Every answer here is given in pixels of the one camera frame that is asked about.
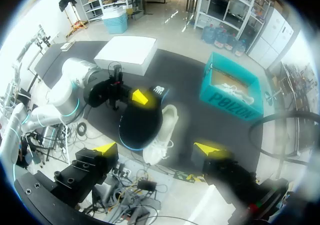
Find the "white cabinet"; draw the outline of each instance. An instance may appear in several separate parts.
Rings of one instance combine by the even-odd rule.
[[[275,38],[274,42],[271,45],[278,54],[280,54],[281,51],[285,48],[293,33],[294,30],[292,29],[292,27],[287,21],[284,21],[284,24],[278,36]]]
[[[264,68],[267,69],[270,65],[276,60],[278,57],[278,53],[272,47],[269,47],[268,51],[262,56],[259,61],[259,64]]]
[[[261,37],[271,45],[276,40],[276,37],[278,36],[284,23],[284,17],[276,9],[273,9],[271,17],[265,25]]]
[[[262,37],[260,37],[248,55],[250,58],[259,63],[260,59],[265,55],[269,48],[270,45]]]
[[[248,56],[265,69],[279,56],[288,44],[294,31],[284,17],[276,10],[271,10],[269,20],[266,20],[261,36],[248,52]]]

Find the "white box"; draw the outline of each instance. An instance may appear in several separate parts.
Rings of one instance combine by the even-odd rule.
[[[113,70],[116,62],[124,73],[144,76],[157,50],[157,40],[144,36],[114,36],[95,56],[102,69]]]

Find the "white wall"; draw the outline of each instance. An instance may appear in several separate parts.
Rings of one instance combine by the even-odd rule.
[[[23,49],[25,43],[31,39],[42,26],[47,36],[54,38],[59,32],[66,36],[70,32],[71,25],[64,12],[59,8],[60,0],[38,0],[29,12],[18,18],[18,22],[9,32],[3,46],[0,50],[0,96],[6,92],[8,83],[13,78],[12,63],[17,55]],[[76,21],[76,16],[69,4],[65,9],[71,19],[71,22]],[[25,57],[32,58],[39,48],[35,45],[28,50]],[[20,71],[21,87],[28,89],[33,75],[27,71],[28,62],[30,59],[22,60],[22,69]]]

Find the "black round object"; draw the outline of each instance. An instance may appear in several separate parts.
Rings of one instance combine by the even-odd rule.
[[[79,136],[82,137],[82,136],[84,136],[86,134],[86,131],[87,131],[87,125],[84,122],[80,122],[78,124],[78,126],[76,127],[76,132],[79,134]]]
[[[134,103],[129,104],[120,119],[121,142],[133,151],[144,149],[157,136],[162,119],[160,106],[145,108]]]
[[[300,161],[300,160],[296,160],[296,159],[290,159],[288,158],[289,155],[285,154],[285,155],[279,155],[279,154],[272,154],[270,152],[267,152],[265,150],[263,150],[262,148],[258,147],[255,142],[252,139],[252,132],[254,130],[254,128],[256,128],[258,125],[262,125],[266,122],[270,122],[273,120],[277,120],[277,119],[287,119],[287,118],[303,118],[303,119],[309,119],[312,120],[316,123],[320,123],[320,115],[313,113],[313,112],[309,112],[309,111],[283,111],[281,113],[275,113],[269,116],[265,116],[264,118],[256,121],[254,124],[252,124],[249,128],[248,131],[248,136],[249,136],[249,141],[251,143],[251,145],[257,149],[259,152],[272,157],[274,159],[283,159],[286,162],[290,162],[290,163],[294,163],[294,164],[300,164],[300,165],[304,165],[304,166],[308,166],[308,162],[305,161]]]

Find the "blue storage bin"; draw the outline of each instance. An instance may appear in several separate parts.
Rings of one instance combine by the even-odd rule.
[[[110,34],[123,34],[128,29],[127,14],[120,17],[104,19],[103,24]]]
[[[248,104],[238,99],[232,94],[216,87],[216,72],[230,76],[246,86],[247,94],[254,98],[252,104]],[[205,65],[204,76],[199,98],[219,109],[233,114],[243,120],[252,120],[263,117],[264,107],[261,95],[259,79],[236,62],[213,52]]]

